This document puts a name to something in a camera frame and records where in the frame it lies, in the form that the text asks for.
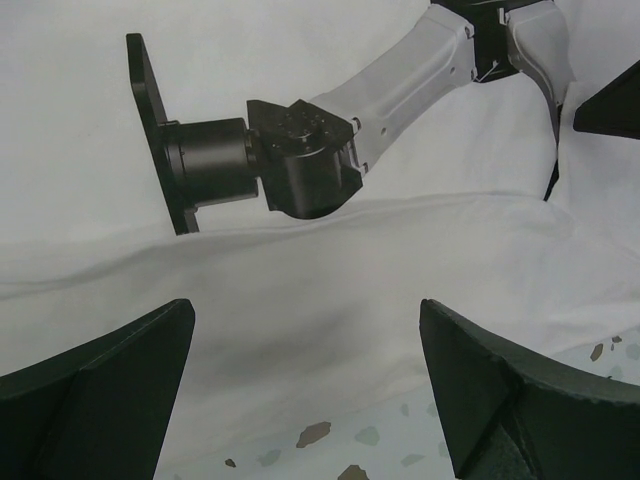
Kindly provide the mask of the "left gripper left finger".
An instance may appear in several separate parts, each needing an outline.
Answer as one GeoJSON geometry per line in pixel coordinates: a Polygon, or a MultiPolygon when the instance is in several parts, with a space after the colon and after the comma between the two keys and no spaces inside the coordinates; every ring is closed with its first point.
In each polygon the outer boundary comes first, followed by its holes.
{"type": "Polygon", "coordinates": [[[2,478],[153,478],[194,326],[176,299],[2,376],[2,478]]]}

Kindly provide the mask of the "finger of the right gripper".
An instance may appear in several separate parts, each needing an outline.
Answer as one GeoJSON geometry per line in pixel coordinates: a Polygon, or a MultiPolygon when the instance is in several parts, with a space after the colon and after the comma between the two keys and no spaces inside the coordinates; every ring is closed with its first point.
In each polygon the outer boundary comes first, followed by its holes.
{"type": "Polygon", "coordinates": [[[574,115],[575,131],[639,139],[639,63],[634,63],[595,95],[574,115]]]}

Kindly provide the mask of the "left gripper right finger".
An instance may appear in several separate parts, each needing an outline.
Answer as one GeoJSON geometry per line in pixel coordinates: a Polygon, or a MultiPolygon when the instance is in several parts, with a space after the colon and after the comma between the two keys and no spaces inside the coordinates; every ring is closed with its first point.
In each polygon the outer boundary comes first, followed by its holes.
{"type": "Polygon", "coordinates": [[[639,388],[552,360],[435,300],[420,337],[457,479],[636,479],[639,388]]]}

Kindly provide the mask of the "white printed t shirt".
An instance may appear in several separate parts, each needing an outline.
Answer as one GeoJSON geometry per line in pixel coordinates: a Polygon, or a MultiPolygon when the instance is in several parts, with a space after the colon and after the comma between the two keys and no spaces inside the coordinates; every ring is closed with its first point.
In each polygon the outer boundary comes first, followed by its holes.
{"type": "Polygon", "coordinates": [[[160,305],[196,326],[161,469],[424,397],[422,300],[546,355],[639,379],[639,145],[563,131],[523,74],[447,95],[344,208],[262,199],[176,236],[129,86],[145,37],[169,116],[241,115],[340,85],[423,1],[5,1],[1,370],[160,305]]]}

